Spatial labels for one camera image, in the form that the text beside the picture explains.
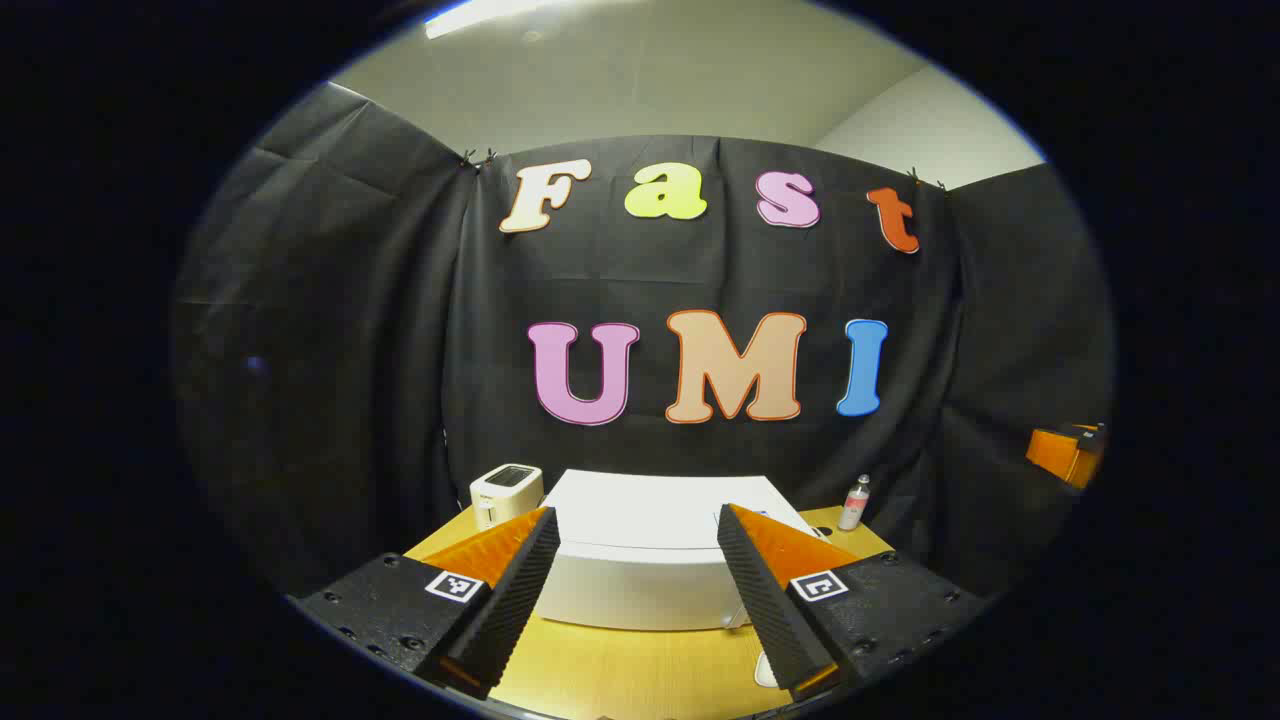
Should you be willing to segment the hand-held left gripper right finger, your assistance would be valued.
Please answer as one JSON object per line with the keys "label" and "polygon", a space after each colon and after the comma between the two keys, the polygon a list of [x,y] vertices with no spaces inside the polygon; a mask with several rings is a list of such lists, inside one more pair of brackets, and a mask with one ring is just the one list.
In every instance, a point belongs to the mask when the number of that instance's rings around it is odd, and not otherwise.
{"label": "hand-held left gripper right finger", "polygon": [[859,559],[736,503],[722,506],[717,539],[774,679],[797,702],[876,684],[988,607],[896,551]]}

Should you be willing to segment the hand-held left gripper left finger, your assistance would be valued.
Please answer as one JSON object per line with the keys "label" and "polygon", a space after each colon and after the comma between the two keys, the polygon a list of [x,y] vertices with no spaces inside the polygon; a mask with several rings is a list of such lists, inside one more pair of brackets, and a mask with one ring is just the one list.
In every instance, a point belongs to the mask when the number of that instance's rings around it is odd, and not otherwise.
{"label": "hand-held left gripper left finger", "polygon": [[486,700],[559,544],[556,510],[539,507],[422,559],[380,555],[291,602],[376,661]]}

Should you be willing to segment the white microwave oven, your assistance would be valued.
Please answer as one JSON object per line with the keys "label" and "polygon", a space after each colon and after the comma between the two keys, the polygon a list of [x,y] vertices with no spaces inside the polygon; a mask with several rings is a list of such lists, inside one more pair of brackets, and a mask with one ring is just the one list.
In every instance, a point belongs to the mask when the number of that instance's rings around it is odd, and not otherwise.
{"label": "white microwave oven", "polygon": [[818,536],[767,477],[567,470],[544,505],[559,548],[535,615],[628,632],[700,632],[748,620],[717,539],[736,503]]}

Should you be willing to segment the white toaster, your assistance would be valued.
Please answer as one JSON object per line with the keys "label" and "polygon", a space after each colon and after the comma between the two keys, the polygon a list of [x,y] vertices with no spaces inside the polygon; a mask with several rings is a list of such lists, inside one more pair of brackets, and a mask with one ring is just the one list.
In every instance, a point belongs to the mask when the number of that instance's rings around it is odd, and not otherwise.
{"label": "white toaster", "polygon": [[488,530],[539,509],[544,497],[540,468],[507,462],[475,479],[471,509],[479,530]]}

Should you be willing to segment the small pink label bottle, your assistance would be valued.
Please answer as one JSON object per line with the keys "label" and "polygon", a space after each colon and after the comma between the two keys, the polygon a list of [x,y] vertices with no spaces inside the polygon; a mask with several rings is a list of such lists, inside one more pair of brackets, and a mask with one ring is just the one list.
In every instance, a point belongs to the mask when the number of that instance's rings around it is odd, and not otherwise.
{"label": "small pink label bottle", "polygon": [[851,532],[861,524],[861,516],[865,512],[869,498],[870,475],[861,474],[847,492],[844,501],[837,523],[837,528],[841,532]]}

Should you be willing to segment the black backdrop cloth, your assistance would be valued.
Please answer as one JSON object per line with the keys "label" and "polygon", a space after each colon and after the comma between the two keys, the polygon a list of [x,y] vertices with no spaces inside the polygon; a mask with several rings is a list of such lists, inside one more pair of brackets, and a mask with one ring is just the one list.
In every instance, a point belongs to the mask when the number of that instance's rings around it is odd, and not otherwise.
{"label": "black backdrop cloth", "polygon": [[474,165],[324,85],[189,242],[174,373],[195,474],[302,594],[402,550],[504,462],[767,477],[978,594],[1024,577],[1091,473],[1117,343],[1047,165],[942,190],[815,149],[595,138]]}

